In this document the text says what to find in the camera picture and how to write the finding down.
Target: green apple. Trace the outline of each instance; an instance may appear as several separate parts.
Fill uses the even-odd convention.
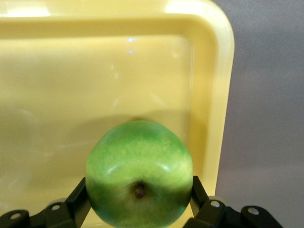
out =
[[[116,228],[167,227],[188,205],[192,181],[187,147],[152,121],[130,121],[111,129],[86,164],[92,208]]]

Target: apple bottom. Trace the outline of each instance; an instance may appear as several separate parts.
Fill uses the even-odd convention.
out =
[[[176,221],[190,200],[192,183],[176,186],[149,184],[142,180],[128,185],[86,183],[92,208],[106,223],[116,228],[164,228]],[[136,197],[135,189],[144,187],[144,196]]]

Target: metal bolt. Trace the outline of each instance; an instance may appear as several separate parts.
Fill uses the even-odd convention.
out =
[[[213,206],[214,208],[219,208],[219,207],[220,207],[219,202],[217,202],[217,201],[215,201],[215,200],[211,201],[210,204],[211,204],[211,206]]]
[[[260,214],[260,212],[258,212],[258,210],[255,209],[255,208],[248,208],[248,212],[250,214],[253,214],[253,215],[259,215]]]
[[[59,204],[52,206],[51,210],[58,210],[60,208]]]
[[[13,219],[17,219],[21,216],[21,213],[15,213],[13,215],[11,215],[10,219],[13,220]]]

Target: plastic tray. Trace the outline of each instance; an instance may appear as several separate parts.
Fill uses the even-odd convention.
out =
[[[95,143],[133,119],[174,131],[213,195],[233,51],[208,0],[0,0],[0,214],[67,197]]]

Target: gray background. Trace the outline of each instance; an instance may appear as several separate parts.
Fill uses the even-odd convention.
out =
[[[216,195],[304,227],[304,1],[214,0],[235,58]]]

